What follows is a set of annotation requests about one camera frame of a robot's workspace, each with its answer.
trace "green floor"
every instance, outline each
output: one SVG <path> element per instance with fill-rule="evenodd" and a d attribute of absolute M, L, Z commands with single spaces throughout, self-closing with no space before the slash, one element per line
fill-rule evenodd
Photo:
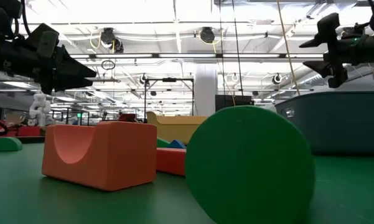
<path fill-rule="evenodd" d="M 42 147 L 0 152 L 0 223 L 213 223 L 182 177 L 158 174 L 153 184 L 101 192 L 44 177 Z M 304 223 L 374 224 L 374 158 L 316 157 L 316 167 Z"/>

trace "ceiling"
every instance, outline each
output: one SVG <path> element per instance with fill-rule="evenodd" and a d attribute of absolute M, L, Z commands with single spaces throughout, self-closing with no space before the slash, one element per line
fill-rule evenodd
<path fill-rule="evenodd" d="M 79 61 L 88 65 L 99 74 L 105 82 L 94 82 L 92 89 L 110 89 L 113 91 L 85 91 L 56 93 L 57 96 L 74 98 L 81 103 L 116 103 L 112 109 L 127 106 L 130 111 L 143 105 L 143 89 L 139 79 L 142 74 L 149 78 L 193 78 L 200 63 L 218 64 L 219 89 L 223 88 L 223 78 L 231 89 L 237 89 L 240 82 L 234 75 L 241 72 L 243 87 L 254 88 L 294 88 L 291 83 L 291 67 L 301 88 L 322 91 L 327 89 L 326 80 L 302 65 L 304 60 L 321 58 L 327 51 L 326 45 L 317 48 L 301 49 L 299 46 L 313 38 L 317 32 L 317 22 L 331 12 L 340 15 L 341 27 L 353 26 L 354 23 L 367 22 L 371 10 L 366 1 L 282 1 L 281 15 L 287 35 L 290 54 L 298 54 L 292 58 L 278 58 L 286 54 L 283 39 L 283 27 L 279 18 L 276 1 L 235 0 L 27 0 L 27 21 L 30 30 L 34 30 L 44 22 L 60 33 L 60 44 L 66 46 L 68 52 Z M 137 54 L 136 58 L 112 58 L 115 69 L 106 71 L 101 67 L 105 59 L 91 60 L 80 58 L 82 55 L 111 54 L 111 50 L 102 46 L 99 41 L 100 32 L 105 27 L 112 27 L 117 38 L 124 45 L 125 54 Z M 211 27 L 217 44 L 205 44 L 199 38 L 202 27 Z M 26 35 L 23 26 L 20 33 Z M 141 54 L 254 54 L 243 58 L 240 63 L 236 57 L 223 61 L 218 58 L 141 58 Z M 257 57 L 257 54 L 274 54 L 274 57 Z M 369 66 L 361 66 L 360 73 L 370 71 Z M 272 84 L 272 77 L 281 74 L 284 78 L 280 85 Z M 357 70 L 350 68 L 349 76 L 357 75 Z M 38 88 L 38 85 L 14 86 L 0 83 L 0 88 Z M 150 110 L 157 113 L 175 115 L 189 114 L 192 92 L 188 84 L 182 82 L 158 82 L 152 89 L 173 89 L 177 91 L 157 91 L 156 96 L 148 95 Z M 262 92 L 256 97 L 265 105 L 270 100 L 284 100 L 295 92 Z M 163 99 L 178 100 L 176 104 L 164 104 Z"/>

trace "orange foam block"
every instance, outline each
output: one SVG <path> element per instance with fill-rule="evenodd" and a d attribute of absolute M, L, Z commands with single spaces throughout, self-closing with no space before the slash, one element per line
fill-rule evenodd
<path fill-rule="evenodd" d="M 157 148 L 156 170 L 185 176 L 185 149 Z"/>
<path fill-rule="evenodd" d="M 152 182 L 156 127 L 118 121 L 47 126 L 42 173 L 106 191 Z"/>

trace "curved cutout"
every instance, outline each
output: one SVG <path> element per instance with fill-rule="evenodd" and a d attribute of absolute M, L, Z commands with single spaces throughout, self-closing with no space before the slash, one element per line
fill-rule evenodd
<path fill-rule="evenodd" d="M 90 148 L 94 127 L 58 125 L 54 127 L 54 145 L 57 154 L 66 164 L 80 161 Z"/>

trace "blue foam block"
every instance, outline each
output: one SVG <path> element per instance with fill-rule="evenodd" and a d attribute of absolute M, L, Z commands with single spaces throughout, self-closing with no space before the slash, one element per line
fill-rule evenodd
<path fill-rule="evenodd" d="M 180 140 L 173 140 L 172 142 L 170 142 L 170 144 L 167 147 L 172 148 L 172 149 L 186 149 L 187 148 Z"/>

